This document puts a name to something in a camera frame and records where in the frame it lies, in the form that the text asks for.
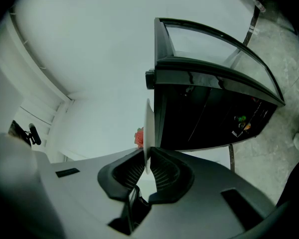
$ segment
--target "gray floor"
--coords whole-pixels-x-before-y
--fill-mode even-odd
[[[293,145],[299,131],[299,36],[275,3],[264,5],[267,11],[259,16],[248,47],[272,70],[286,106],[275,112],[259,136],[234,145],[234,153],[237,174],[276,203],[299,161]]]

